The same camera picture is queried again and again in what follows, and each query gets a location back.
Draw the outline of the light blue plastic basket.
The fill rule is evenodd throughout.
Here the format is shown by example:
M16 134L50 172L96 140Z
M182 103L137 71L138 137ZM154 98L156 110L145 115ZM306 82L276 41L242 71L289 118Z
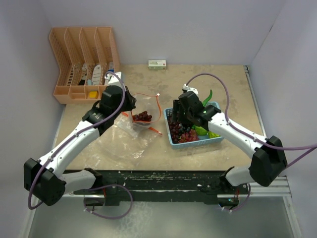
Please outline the light blue plastic basket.
M163 111L169 143L173 149L220 143L223 137L190 124L173 122L173 108Z

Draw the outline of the clear zip top bag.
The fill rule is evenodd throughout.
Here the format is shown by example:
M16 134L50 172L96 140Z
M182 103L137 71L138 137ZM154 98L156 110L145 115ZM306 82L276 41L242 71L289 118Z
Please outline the clear zip top bag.
M136 108L122 112L115 120L112 129L111 154L118 158L137 159L142 156L150 143L161 132L154 129L154 124L162 116L159 103L160 93L147 95L136 93Z

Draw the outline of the dark red grape bunch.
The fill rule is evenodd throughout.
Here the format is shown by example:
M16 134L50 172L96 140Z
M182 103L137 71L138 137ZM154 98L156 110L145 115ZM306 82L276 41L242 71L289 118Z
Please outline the dark red grape bunch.
M186 133L194 130L194 126L190 124L182 124L180 122L172 122L171 117L168 119L168 128L173 144L178 144L179 137Z

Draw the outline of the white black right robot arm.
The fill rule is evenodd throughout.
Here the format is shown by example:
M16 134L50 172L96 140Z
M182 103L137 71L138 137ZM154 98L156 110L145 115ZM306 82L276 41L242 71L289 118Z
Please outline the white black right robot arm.
M220 188L232 194L239 185L256 182L269 186L287 167L281 140L269 139L248 131L241 125L226 119L225 114L213 105L203 106L198 96L188 91L173 101L173 121L194 124L215 132L241 149L250 159L247 166L231 167L220 177Z

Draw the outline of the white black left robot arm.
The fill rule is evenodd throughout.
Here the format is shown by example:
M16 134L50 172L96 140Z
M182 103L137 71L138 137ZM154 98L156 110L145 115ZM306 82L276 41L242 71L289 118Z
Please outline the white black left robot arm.
M103 176L93 169L65 174L68 165L94 140L113 126L122 113L135 108L136 99L126 86L108 86L101 100L86 112L77 127L54 149L41 158L28 159L24 166L24 187L28 194L28 207L32 196L41 203L52 206L71 191L85 189L97 194L103 185Z

